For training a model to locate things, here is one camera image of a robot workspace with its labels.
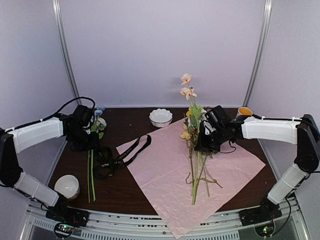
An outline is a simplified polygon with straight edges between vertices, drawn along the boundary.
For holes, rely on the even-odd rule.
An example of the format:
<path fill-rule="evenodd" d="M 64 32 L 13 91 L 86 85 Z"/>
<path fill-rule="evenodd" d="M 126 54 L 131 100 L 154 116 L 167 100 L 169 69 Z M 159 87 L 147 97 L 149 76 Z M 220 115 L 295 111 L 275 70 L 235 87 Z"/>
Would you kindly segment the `blue flower stem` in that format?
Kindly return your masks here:
<path fill-rule="evenodd" d="M 94 111 L 95 118 L 97 119 L 98 117 L 101 117 L 104 111 L 105 111 L 104 106 L 97 106 Z"/>

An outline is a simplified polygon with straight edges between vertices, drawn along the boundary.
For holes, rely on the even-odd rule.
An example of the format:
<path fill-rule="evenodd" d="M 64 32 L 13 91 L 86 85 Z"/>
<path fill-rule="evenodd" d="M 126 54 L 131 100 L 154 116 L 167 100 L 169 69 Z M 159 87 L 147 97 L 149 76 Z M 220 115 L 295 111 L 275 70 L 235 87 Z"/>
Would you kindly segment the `black printed ribbon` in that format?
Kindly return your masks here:
<path fill-rule="evenodd" d="M 125 158 L 128 157 L 138 147 L 139 143 L 142 141 L 142 138 L 145 140 L 143 146 L 138 149 L 128 161 L 125 161 Z M 94 149 L 94 160 L 98 162 L 98 165 L 93 167 L 94 178 L 102 180 L 112 177 L 115 174 L 115 171 L 126 168 L 128 165 L 130 165 L 136 159 L 138 154 L 150 146 L 151 143 L 152 137 L 149 134 L 142 135 L 138 137 L 127 150 L 117 157 L 113 156 L 110 147 Z"/>

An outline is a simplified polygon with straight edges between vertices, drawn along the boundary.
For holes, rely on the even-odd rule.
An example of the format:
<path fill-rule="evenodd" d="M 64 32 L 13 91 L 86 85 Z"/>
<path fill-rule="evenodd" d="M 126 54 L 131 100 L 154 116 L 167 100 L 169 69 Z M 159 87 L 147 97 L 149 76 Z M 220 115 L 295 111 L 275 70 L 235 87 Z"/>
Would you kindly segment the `patterned mug orange inside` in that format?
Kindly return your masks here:
<path fill-rule="evenodd" d="M 247 108 L 247 107 L 239 107 L 236 113 L 236 119 L 246 119 L 248 117 L 251 117 L 253 115 L 253 112 Z"/>

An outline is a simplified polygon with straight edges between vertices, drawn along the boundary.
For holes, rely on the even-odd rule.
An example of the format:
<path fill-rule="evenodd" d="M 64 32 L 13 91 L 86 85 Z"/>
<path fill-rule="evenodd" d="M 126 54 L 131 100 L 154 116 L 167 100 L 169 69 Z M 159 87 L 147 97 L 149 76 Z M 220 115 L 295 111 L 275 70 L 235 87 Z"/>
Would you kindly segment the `dark yellow flower stem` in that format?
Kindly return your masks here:
<path fill-rule="evenodd" d="M 200 182 L 204 182 L 208 197 L 210 197 L 209 184 L 216 184 L 221 189 L 223 188 L 211 175 L 207 167 L 207 161 L 213 160 L 217 153 L 215 150 L 209 153 L 195 150 L 189 151 L 190 171 L 185 178 L 185 183 L 191 185 L 192 205 L 196 203 Z"/>

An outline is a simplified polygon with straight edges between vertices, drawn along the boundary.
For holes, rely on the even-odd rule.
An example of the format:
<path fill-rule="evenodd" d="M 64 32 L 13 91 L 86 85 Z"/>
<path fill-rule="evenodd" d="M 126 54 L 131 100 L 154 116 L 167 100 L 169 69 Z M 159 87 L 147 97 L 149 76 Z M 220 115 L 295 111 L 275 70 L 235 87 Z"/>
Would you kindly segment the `peach flower stem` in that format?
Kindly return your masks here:
<path fill-rule="evenodd" d="M 189 104 L 188 110 L 184 114 L 183 132 L 180 138 L 189 142 L 190 148 L 194 148 L 199 139 L 203 108 L 196 103 L 197 94 L 195 93 L 195 89 L 190 85 L 192 76 L 189 73 L 185 73 L 180 80 L 182 88 L 179 93 L 185 97 Z"/>

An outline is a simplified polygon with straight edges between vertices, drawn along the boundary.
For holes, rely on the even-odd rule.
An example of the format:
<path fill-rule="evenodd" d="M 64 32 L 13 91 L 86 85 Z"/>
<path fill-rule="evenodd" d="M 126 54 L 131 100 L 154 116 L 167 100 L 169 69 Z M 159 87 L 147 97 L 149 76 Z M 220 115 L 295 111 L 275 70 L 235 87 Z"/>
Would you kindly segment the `scalloped white bowl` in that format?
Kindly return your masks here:
<path fill-rule="evenodd" d="M 173 114 L 165 108 L 157 108 L 149 114 L 149 120 L 154 127 L 164 128 L 170 125 Z"/>

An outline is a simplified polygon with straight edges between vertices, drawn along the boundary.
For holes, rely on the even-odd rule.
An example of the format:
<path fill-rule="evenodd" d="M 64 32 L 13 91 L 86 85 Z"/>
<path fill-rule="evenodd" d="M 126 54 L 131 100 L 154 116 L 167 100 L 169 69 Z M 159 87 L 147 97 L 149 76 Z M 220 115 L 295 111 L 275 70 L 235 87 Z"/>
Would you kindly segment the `pink wrapping paper sheet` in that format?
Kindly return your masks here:
<path fill-rule="evenodd" d="M 181 139 L 183 121 L 155 130 L 151 144 L 128 166 L 136 183 L 172 235 L 179 239 L 207 220 L 241 191 L 265 166 L 241 146 L 206 160 L 208 176 L 217 183 L 200 181 L 192 204 L 190 159 L 187 142 Z"/>

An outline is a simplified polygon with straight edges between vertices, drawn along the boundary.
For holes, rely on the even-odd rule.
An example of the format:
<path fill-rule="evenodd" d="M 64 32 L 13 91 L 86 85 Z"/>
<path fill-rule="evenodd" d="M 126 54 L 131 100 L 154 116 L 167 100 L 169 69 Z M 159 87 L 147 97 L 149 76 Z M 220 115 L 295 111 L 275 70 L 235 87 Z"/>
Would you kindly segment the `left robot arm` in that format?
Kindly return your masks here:
<path fill-rule="evenodd" d="M 88 132 L 94 117 L 94 108 L 78 105 L 70 115 L 54 113 L 53 116 L 28 123 L 22 127 L 0 131 L 0 184 L 36 199 L 52 208 L 52 213 L 61 222 L 72 218 L 72 211 L 63 202 L 66 198 L 24 172 L 17 155 L 42 142 L 64 137 L 76 152 L 95 149 L 99 135 Z"/>

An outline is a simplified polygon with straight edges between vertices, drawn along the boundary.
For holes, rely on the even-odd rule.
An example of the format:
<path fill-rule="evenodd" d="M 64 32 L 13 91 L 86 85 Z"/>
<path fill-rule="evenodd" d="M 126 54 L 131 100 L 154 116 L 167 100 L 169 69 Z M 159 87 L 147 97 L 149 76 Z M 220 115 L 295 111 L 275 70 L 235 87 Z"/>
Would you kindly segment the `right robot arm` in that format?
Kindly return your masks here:
<path fill-rule="evenodd" d="M 293 164 L 256 210 L 261 221 L 268 220 L 276 212 L 275 205 L 290 195 L 307 176 L 316 172 L 320 164 L 320 131 L 310 114 L 301 118 L 267 118 L 255 114 L 239 114 L 230 118 L 218 105 L 204 114 L 198 130 L 194 149 L 205 153 L 218 152 L 222 144 L 243 139 L 278 141 L 297 146 Z"/>

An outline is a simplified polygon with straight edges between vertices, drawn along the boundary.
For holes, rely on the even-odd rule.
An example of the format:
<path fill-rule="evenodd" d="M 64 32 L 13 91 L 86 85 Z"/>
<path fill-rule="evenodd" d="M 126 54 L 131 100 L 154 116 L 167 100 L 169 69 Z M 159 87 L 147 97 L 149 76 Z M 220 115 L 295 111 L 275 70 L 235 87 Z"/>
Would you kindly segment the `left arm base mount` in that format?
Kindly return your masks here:
<path fill-rule="evenodd" d="M 67 223 L 74 227 L 86 227 L 90 213 L 86 210 L 68 208 L 64 214 L 47 210 L 45 217 L 57 222 Z"/>

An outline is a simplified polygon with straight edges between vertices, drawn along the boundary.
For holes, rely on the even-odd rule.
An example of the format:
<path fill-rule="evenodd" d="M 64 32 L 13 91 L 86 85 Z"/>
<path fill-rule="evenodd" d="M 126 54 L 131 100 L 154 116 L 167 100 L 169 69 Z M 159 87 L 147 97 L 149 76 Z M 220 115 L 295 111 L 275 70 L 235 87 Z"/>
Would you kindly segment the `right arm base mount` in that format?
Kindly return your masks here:
<path fill-rule="evenodd" d="M 281 217 L 283 214 L 278 208 L 258 206 L 239 211 L 242 226 L 256 225 Z"/>

